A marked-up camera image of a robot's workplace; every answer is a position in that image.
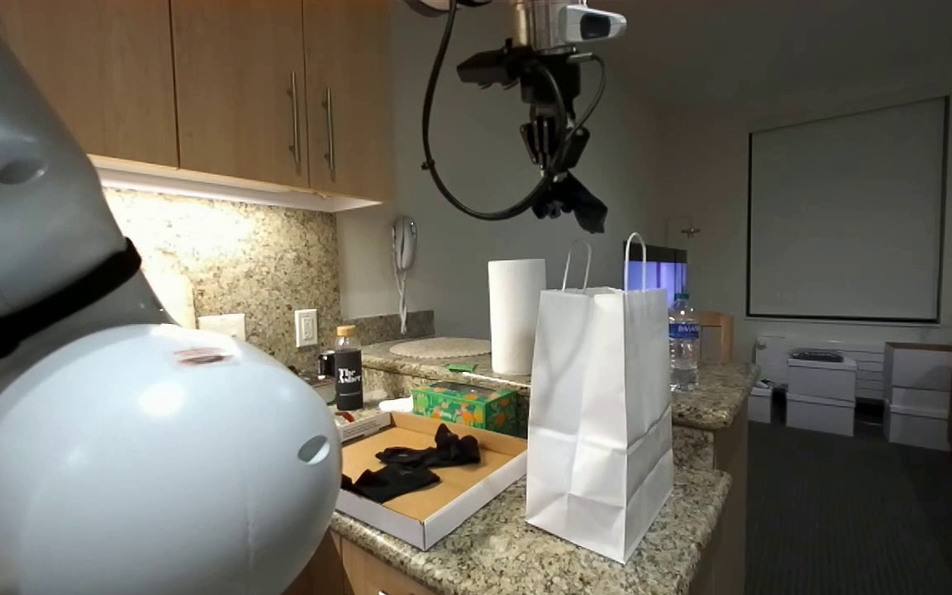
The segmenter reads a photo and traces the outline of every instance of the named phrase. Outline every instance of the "white paper bag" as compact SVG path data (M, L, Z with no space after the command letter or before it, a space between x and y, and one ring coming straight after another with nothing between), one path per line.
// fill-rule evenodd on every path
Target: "white paper bag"
M670 485L667 294L543 291L525 519L624 562Z

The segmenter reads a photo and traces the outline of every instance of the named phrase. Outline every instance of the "upper cabinet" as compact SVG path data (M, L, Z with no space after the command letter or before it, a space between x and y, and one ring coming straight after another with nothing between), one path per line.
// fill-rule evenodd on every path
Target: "upper cabinet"
M169 0L0 0L0 35L86 151L175 167Z
M309 0L310 185L391 194L391 5Z
M0 0L86 151L391 194L384 0Z
M309 185L297 0L173 0L180 161Z

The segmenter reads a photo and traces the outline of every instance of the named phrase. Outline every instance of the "paper towel roll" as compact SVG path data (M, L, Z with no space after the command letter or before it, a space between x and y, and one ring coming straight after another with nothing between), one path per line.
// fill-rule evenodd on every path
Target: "paper towel roll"
M493 373L532 373L538 294L547 287L547 262L489 262L489 368Z

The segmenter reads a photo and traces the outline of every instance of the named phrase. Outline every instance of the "white box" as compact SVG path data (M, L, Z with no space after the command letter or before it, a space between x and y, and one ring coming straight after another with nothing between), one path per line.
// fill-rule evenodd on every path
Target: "white box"
M855 401L855 365L844 360L788 360L788 394L806 394L812 401Z
M788 382L788 353L792 349L783 338L766 338L755 349L755 368L766 382Z
M925 414L945 416L948 390L894 388L888 408L925 411Z
M888 353L894 388L948 390L952 349L941 346L894 346Z
M394 414L394 427L355 441L340 449L344 476L358 481L365 470L379 470L378 454L386 447L432 447L439 419ZM437 544L476 510L496 499L504 488L525 472L525 441L504 435L476 427L448 422L452 434L476 435L482 463L474 466L437 466L439 482L419 493L402 493L386 504L365 499L340 488L337 513L347 513L379 532L391 532L416 550Z
M888 408L886 441L919 449L948 449L948 416L914 408Z
M833 349L854 360L861 380L855 396L886 401L886 346L884 341L831 341Z
M788 390L783 427L854 435L854 401L819 401Z
M770 422L770 411L774 411L774 388L755 382L747 394L747 419Z

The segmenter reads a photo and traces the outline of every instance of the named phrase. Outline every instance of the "cabinet door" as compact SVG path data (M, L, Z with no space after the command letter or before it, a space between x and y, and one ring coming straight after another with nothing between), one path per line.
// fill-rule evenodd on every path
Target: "cabinet door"
M309 569L284 589L284 595L429 595L424 582L391 569L384 560L327 532Z
M391 161L391 5L309 0L310 185L386 197Z
M184 170L305 185L301 0L173 0Z
M175 167L169 0L0 0L0 35L86 151Z

